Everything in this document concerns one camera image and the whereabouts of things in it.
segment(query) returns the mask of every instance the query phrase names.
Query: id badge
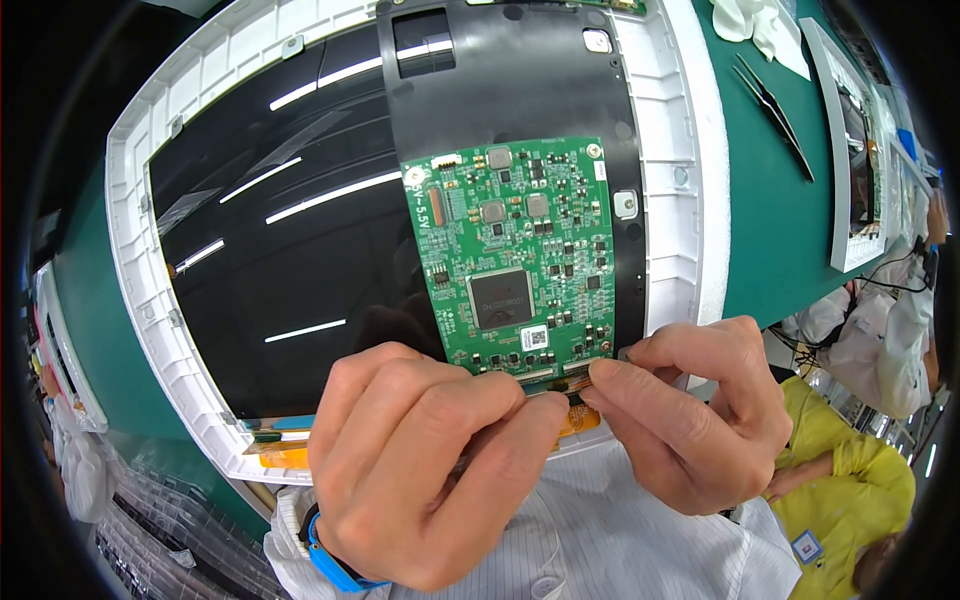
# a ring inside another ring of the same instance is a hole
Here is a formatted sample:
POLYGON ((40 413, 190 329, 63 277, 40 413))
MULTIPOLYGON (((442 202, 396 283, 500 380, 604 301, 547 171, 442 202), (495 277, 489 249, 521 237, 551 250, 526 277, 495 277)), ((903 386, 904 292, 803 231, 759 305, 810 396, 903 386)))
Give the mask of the id badge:
POLYGON ((803 564, 810 564, 813 559, 824 553, 824 547, 813 537, 809 529, 801 533, 790 545, 793 546, 793 551, 803 564))

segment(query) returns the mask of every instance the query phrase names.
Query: yellow shirt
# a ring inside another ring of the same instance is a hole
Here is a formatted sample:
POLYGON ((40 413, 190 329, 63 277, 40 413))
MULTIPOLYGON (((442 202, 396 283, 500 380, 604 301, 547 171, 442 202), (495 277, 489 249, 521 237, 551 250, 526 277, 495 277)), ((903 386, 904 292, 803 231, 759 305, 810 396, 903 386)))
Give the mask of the yellow shirt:
POLYGON ((831 477, 809 481, 771 505, 788 541, 809 530, 824 549, 810 564, 797 561, 804 574, 790 598, 848 600, 857 594, 857 550, 906 528, 916 492, 913 472, 892 446, 857 433, 799 377, 781 386, 793 433, 777 468, 833 450, 831 477))

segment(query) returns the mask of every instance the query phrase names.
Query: blue wristband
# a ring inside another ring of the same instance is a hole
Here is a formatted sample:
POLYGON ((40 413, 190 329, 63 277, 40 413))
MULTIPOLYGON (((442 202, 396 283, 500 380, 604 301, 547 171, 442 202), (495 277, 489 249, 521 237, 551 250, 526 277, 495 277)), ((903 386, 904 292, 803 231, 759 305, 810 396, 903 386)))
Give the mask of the blue wristband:
POLYGON ((320 542, 317 541, 317 536, 314 534, 314 531, 316 531, 314 524, 317 522, 318 516, 320 516, 320 511, 310 519, 310 529, 307 533, 310 539, 310 546, 307 548, 307 552, 310 554, 310 562, 330 580, 331 584, 336 586, 340 591, 356 592, 380 588, 390 583, 389 581, 370 581, 362 577, 353 579, 350 574, 340 566, 340 563, 337 563, 337 560, 330 556, 324 547, 321 546, 320 542))

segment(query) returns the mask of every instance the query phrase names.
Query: green table surface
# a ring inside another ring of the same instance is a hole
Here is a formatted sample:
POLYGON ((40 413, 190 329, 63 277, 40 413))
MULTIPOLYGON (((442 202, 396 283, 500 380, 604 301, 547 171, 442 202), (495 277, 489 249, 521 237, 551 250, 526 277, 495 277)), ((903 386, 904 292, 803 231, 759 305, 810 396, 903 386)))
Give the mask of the green table surface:
MULTIPOLYGON (((693 0, 717 73, 730 142, 731 260, 724 316, 752 315, 766 326, 810 305, 853 274, 828 265, 832 177, 827 121, 816 84, 766 63, 752 42, 713 31, 709 0, 693 0), (777 95, 816 177, 807 183, 746 87, 732 71, 741 53, 777 95)), ((814 0, 798 16, 829 31, 814 0)), ((67 329, 90 387, 128 461, 193 482, 221 510, 260 537, 266 523, 193 444, 154 378, 120 295, 109 247, 104 172, 92 175, 69 225, 54 273, 67 329)))
MULTIPOLYGON (((709 0, 693 0, 693 5, 713 61, 730 145, 730 276, 724 317, 750 315, 764 327, 806 308, 873 263, 846 274, 829 266, 833 176, 827 113, 819 86, 776 61, 768 63, 750 40, 722 39, 713 31, 709 0), (749 89, 733 72, 732 66, 740 65, 736 53, 777 97, 815 182, 804 179, 749 89)), ((797 18, 806 16, 833 36, 816 0, 798 0, 797 18)), ((805 45, 804 55, 816 81, 805 45)))

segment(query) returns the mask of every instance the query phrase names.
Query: tweezers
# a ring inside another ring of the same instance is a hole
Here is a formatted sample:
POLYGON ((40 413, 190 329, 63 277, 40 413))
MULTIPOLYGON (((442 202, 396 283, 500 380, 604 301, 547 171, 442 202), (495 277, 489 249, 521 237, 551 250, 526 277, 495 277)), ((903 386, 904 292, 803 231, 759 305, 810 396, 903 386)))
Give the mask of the tweezers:
POLYGON ((747 76, 743 72, 736 68, 736 65, 733 66, 733 70, 736 71, 736 74, 740 76, 740 79, 743 80, 743 83, 750 88, 750 91, 754 93, 757 103, 760 105, 760 109, 763 111, 763 115, 767 117, 767 120, 770 121, 771 125, 774 126, 774 129, 777 130, 777 133, 783 138, 783 141, 790 148, 790 154, 793 155, 794 159, 797 161, 797 164, 800 166, 801 170, 804 172, 806 180, 813 181, 813 171, 810 169, 809 163, 806 162, 806 156, 804 156, 804 150, 800 147, 800 141, 797 139, 797 135, 793 131, 793 127, 790 125, 790 120, 786 118, 786 113, 783 112, 783 108, 780 106, 780 103, 777 102, 777 99, 774 97, 770 90, 767 89, 767 86, 763 84, 763 81, 760 80, 760 77, 756 75, 754 69, 750 68, 750 65, 740 56, 740 53, 736 54, 736 57, 740 59, 740 62, 743 63, 743 66, 747 68, 747 71, 750 72, 751 77, 754 78, 754 83, 751 83, 747 76))

